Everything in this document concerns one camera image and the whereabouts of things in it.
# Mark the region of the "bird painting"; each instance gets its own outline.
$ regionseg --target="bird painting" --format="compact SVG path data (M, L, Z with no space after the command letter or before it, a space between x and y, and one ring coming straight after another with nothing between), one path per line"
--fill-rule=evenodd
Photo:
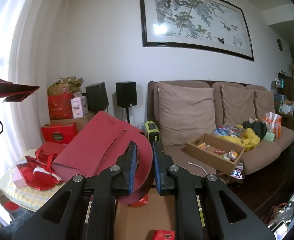
M238 29L238 27L237 26L235 26L235 25L232 25L231 24L231 27L236 31L237 29Z
M229 30L229 31L231 31L232 29L231 28L229 28L225 23L223 23L223 22L221 22L223 25L224 25L224 27L223 28L225 28L225 29L227 29L227 30Z
M215 37L221 44L224 44L224 38L217 38L217 37Z

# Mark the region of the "speaker stand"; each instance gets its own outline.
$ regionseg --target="speaker stand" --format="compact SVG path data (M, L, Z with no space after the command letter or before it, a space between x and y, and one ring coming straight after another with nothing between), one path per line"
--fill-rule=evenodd
M126 107L126 113L127 113L127 122L130 123L130 120L129 120L129 108Z

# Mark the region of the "yellow plastic bag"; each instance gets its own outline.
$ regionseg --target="yellow plastic bag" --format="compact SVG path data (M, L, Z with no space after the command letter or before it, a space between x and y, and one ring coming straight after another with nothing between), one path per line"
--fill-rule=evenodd
M232 143L236 143L242 147L245 147L245 151L256 147L260 142L260 138L254 133L252 128L247 128L245 130L244 138L232 137L232 136L219 136L220 138L230 141Z

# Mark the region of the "brown sofa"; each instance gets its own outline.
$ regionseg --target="brown sofa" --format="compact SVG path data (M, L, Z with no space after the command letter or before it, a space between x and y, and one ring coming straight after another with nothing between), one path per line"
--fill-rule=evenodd
M217 81L161 81L174 86L190 88L214 88L214 105L215 105L215 124L216 127L223 125L223 105L221 97L221 85L238 87L242 89L267 90L265 87L248 85L243 83L217 82ZM147 94L147 118L153 120L159 127L159 93L158 82L150 81L148 83ZM282 126L281 137L273 142L262 140L255 148L244 152L242 159L245 164L245 174L256 172L276 160L281 152L285 150L294 140L294 131ZM195 158L184 153L184 145L166 146L164 152L173 158L175 164L187 169L190 173L205 176L202 169L188 164L187 162L201 165L207 173L215 173L215 169L196 160Z

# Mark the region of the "throw pillow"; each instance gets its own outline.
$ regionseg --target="throw pillow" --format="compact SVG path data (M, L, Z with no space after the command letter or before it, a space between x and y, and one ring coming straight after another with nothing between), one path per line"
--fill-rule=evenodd
M255 116L254 91L222 84L224 123L242 124Z
M275 112L274 92L254 90L254 105L256 118L262 121L266 113Z
M215 127L214 89L159 83L159 124L164 146L183 145Z

